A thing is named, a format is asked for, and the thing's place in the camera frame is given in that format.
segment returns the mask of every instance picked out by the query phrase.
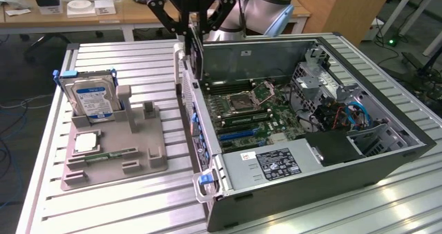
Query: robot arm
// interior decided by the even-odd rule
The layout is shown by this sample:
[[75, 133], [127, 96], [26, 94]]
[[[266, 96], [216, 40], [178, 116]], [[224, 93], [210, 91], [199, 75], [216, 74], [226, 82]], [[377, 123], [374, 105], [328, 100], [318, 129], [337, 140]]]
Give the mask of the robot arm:
[[214, 14], [207, 18], [207, 10], [216, 0], [170, 0], [179, 12], [179, 20], [175, 21], [165, 11], [165, 0], [147, 0], [147, 5], [159, 21], [171, 33], [185, 37], [186, 55], [190, 54], [193, 31], [190, 28], [190, 13], [197, 13], [197, 35], [201, 41], [203, 36], [220, 29], [237, 0], [220, 0]]
[[212, 33], [212, 41], [238, 40], [245, 36], [241, 25], [241, 7], [245, 13], [248, 29], [266, 35], [278, 36], [292, 18], [294, 6], [292, 0], [237, 0], [220, 31]]

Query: blue pcie slot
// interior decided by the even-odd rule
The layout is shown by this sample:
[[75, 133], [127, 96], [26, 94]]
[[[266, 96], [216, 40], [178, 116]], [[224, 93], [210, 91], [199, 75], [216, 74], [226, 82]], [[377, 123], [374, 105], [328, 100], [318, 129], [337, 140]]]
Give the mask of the blue pcie slot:
[[228, 140], [233, 140], [233, 139], [242, 138], [242, 137], [252, 137], [257, 134], [257, 132], [258, 132], [258, 128], [254, 130], [248, 130], [248, 131], [236, 133], [236, 134], [224, 135], [220, 137], [220, 140], [228, 141]]

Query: wooden cabinet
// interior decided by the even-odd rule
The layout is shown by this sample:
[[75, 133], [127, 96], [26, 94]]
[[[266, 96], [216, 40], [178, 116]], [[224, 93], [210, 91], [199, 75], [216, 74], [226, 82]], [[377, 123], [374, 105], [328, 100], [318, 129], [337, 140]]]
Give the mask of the wooden cabinet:
[[304, 33], [340, 32], [358, 46], [386, 0], [300, 0], [312, 12]]

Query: power supply label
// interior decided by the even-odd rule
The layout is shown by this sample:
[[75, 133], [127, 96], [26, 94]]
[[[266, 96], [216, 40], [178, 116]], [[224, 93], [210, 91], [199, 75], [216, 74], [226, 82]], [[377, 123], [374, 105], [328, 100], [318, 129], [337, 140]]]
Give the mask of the power supply label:
[[296, 158], [288, 148], [257, 154], [266, 179], [273, 181], [301, 173]]

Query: red cable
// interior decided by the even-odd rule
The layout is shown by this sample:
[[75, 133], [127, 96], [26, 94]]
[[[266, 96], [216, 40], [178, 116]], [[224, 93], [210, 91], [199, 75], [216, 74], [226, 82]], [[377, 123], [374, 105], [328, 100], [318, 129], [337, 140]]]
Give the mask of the red cable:
[[336, 129], [336, 127], [337, 127], [338, 115], [340, 115], [340, 112], [341, 112], [342, 109], [344, 109], [342, 107], [338, 108], [337, 116], [334, 117], [334, 123], [333, 123], [332, 129]]

